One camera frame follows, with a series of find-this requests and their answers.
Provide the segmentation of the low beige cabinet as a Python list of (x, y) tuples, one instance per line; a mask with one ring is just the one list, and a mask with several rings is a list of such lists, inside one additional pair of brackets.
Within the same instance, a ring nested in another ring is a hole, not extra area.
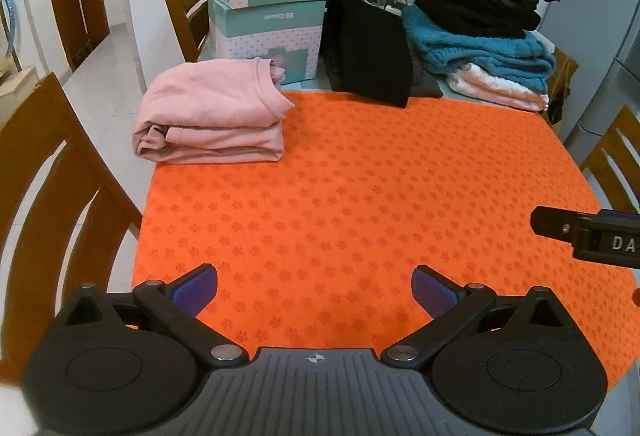
[(10, 75), (1, 84), (0, 93), (0, 125), (3, 126), (34, 91), (38, 84), (35, 66)]

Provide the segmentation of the black folded garment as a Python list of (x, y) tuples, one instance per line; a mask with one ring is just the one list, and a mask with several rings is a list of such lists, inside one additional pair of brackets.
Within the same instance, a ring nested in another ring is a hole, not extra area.
[(413, 4), (447, 32), (471, 37), (520, 39), (541, 20), (535, 10), (491, 0), (414, 0)]

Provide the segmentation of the wooden chair left side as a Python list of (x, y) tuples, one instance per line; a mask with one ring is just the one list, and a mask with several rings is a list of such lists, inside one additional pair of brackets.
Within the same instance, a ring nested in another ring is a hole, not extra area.
[(142, 214), (96, 151), (54, 74), (1, 128), (1, 234), (47, 159), (53, 162), (11, 257), (1, 329), (1, 381), (16, 385), (55, 315), (82, 283), (104, 291)]

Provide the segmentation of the pink sweatshirt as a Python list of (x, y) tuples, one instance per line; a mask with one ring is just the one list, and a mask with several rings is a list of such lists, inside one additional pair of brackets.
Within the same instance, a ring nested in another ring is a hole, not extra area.
[(146, 90), (132, 149), (169, 164), (277, 162), (282, 122), (294, 104), (280, 90), (285, 69), (272, 58), (183, 63)]

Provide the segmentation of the wooden chair behind boxes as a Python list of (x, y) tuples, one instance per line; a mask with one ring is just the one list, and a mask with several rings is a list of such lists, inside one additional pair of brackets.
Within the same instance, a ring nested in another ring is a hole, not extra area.
[(196, 62), (209, 33), (208, 0), (165, 0), (184, 61)]

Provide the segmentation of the teal knitted sweater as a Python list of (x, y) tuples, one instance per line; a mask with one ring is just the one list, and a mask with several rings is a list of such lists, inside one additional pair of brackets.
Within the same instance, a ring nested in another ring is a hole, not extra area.
[(408, 41), (432, 74), (449, 75), (473, 63), (491, 76), (546, 93), (555, 59), (531, 32), (522, 39), (471, 37), (447, 32), (416, 6), (401, 11)]

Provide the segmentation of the white pink fluffy garment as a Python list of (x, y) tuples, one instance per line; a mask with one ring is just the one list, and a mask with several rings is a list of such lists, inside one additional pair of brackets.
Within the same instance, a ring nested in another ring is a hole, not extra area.
[(473, 63), (446, 76), (448, 87), (463, 96), (529, 112), (547, 110), (549, 97), (515, 81), (492, 76)]

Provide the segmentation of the lower teal pink carton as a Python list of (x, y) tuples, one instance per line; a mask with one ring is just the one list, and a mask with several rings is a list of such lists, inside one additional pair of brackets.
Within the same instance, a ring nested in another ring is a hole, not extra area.
[(214, 58), (271, 58), (287, 84), (316, 77), (326, 4), (306, 1), (232, 9), (207, 0)]

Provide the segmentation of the orange patterned table mat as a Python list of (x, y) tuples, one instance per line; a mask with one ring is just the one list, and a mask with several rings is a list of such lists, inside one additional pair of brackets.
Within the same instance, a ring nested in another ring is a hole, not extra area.
[(246, 349), (381, 350), (426, 323), (410, 291), (426, 265), (503, 295), (550, 287), (611, 382), (638, 358), (634, 275), (530, 229), (539, 205), (600, 207), (540, 116), (450, 99), (293, 102), (279, 162), (155, 169), (134, 281), (210, 263), (218, 292), (200, 318)]

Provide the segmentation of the wooden chair far side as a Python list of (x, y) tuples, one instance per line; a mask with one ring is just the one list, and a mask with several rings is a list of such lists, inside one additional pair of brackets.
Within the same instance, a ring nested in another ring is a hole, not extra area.
[(570, 95), (570, 83), (579, 68), (579, 64), (559, 48), (553, 52), (555, 71), (548, 79), (549, 103), (547, 110), (541, 113), (546, 122), (555, 130), (560, 130), (563, 105)]

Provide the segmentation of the wooden chair right side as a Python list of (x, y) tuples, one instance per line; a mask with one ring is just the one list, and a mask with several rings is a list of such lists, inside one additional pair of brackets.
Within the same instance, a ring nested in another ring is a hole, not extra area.
[(639, 119), (623, 106), (580, 164), (597, 181), (614, 211), (639, 212)]

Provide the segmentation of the colourful hula hoop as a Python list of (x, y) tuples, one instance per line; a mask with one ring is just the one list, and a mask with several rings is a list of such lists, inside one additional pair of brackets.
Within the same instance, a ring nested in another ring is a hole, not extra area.
[(6, 56), (13, 54), (15, 50), (15, 35), (17, 28), (17, 15), (14, 0), (1, 0), (1, 10), (6, 10), (4, 16), (4, 30), (6, 31)]

